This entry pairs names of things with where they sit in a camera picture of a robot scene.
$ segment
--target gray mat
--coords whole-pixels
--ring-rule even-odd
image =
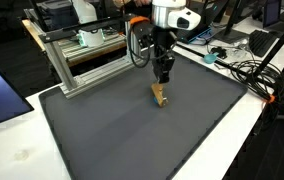
[[[176,54],[169,104],[159,108],[151,67],[129,70],[67,100],[40,95],[73,179],[170,179],[247,89]]]

